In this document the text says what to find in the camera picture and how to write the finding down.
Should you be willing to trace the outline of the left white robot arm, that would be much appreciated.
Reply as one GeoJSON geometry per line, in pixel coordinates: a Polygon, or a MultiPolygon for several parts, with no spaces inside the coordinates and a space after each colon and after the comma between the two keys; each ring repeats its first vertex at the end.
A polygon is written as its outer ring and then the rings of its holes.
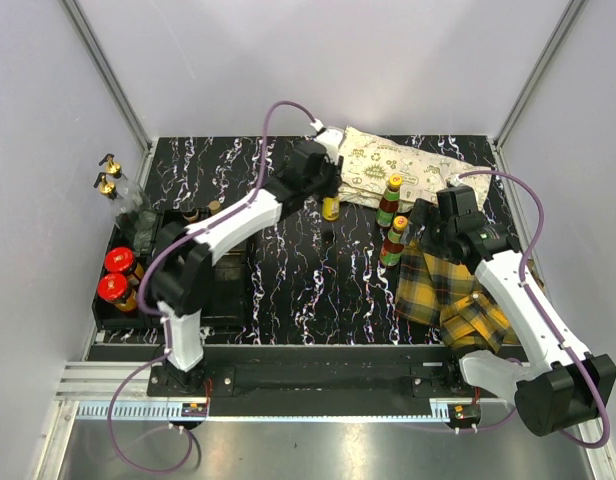
{"type": "Polygon", "coordinates": [[[300,142],[263,185],[232,206],[187,227],[170,225],[143,280],[166,335],[169,384],[184,396],[203,386],[201,312],[209,304],[215,266],[234,247],[301,210],[313,196],[334,198],[341,185],[343,132],[327,129],[300,142]]]}

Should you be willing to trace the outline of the cream printed cloth bag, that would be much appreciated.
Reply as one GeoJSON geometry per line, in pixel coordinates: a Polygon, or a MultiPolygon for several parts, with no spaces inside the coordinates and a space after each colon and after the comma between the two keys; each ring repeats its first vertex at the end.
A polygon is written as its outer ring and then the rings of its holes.
{"type": "Polygon", "coordinates": [[[436,193],[449,181],[478,170],[467,162],[399,145],[351,126],[344,130],[339,153],[344,158],[340,200],[373,209],[393,175],[403,180],[399,210],[408,212],[417,199],[435,202],[436,193]]]}

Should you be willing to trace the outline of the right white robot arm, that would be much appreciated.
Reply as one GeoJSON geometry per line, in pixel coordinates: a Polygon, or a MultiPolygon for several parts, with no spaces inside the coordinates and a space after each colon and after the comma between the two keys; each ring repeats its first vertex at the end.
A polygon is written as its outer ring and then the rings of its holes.
{"type": "Polygon", "coordinates": [[[437,200],[418,199],[409,235],[436,258],[465,266],[510,322],[526,357],[524,365],[498,357],[487,347],[459,355],[442,371],[454,396],[478,387],[512,403],[536,436],[587,422],[606,421],[616,366],[594,355],[565,325],[528,272],[519,241],[491,224],[467,186],[441,190],[437,200]]]}

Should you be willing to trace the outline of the yellow label bottle brown cap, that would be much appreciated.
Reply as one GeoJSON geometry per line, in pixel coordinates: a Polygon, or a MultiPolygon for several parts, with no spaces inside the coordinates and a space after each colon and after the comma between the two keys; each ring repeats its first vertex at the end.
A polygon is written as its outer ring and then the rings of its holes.
{"type": "Polygon", "coordinates": [[[213,200],[208,204],[208,211],[211,216],[218,214],[222,209],[222,204],[218,200],[213,200]]]}

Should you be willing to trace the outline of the tall green label sauce bottle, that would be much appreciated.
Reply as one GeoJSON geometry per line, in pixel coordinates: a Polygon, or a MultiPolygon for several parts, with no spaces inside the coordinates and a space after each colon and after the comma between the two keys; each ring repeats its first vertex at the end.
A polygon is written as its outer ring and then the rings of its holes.
{"type": "Polygon", "coordinates": [[[376,214],[376,223],[381,228],[389,228],[392,224],[392,220],[399,209],[402,183],[403,178],[399,174],[392,174],[388,179],[376,214]]]}

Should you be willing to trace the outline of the yellow plaid cloth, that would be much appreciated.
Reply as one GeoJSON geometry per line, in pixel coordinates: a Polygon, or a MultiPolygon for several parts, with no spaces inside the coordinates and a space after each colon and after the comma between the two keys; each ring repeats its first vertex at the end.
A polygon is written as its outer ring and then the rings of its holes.
{"type": "Polygon", "coordinates": [[[455,352],[498,352],[520,343],[502,308],[466,266],[425,253],[416,242],[401,255],[396,311],[402,320],[436,329],[455,352]]]}

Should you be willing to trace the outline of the clear pump bottle gold top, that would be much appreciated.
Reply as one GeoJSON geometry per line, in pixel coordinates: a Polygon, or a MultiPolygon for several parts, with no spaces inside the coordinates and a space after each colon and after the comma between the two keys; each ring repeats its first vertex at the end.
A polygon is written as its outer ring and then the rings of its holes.
{"type": "Polygon", "coordinates": [[[116,215],[139,215],[151,210],[143,189],[126,176],[112,153],[106,154],[98,164],[103,168],[94,182],[94,188],[106,198],[116,215]]]}

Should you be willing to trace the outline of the red lid chili jar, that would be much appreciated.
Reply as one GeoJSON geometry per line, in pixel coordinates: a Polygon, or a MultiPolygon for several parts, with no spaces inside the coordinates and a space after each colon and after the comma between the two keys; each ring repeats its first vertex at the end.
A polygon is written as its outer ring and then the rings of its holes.
{"type": "Polygon", "coordinates": [[[115,247],[106,254],[104,268],[108,273],[123,275],[133,286],[138,286],[144,277],[144,268],[138,257],[124,246],[115,247]]]}
{"type": "Polygon", "coordinates": [[[97,295],[124,314],[135,313],[138,309],[135,288],[120,273],[104,275],[97,285],[97,295]]]}

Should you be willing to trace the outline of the short green label sauce bottle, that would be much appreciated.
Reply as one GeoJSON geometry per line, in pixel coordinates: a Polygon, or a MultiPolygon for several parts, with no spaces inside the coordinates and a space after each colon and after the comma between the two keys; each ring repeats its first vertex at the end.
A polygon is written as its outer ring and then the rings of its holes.
{"type": "Polygon", "coordinates": [[[404,245],[401,243],[402,235],[407,226],[408,219],[405,216],[396,216],[382,244],[379,261],[386,267],[391,268],[396,266],[401,259],[404,245]]]}

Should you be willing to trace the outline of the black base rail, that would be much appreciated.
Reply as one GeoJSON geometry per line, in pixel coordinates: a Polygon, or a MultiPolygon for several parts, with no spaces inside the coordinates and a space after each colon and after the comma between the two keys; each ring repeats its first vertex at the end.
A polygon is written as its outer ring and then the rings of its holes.
{"type": "Polygon", "coordinates": [[[147,393],[189,400],[209,394],[213,417],[274,420],[434,417],[431,400],[475,396],[439,345],[211,345],[188,373],[152,367],[147,393]]]}

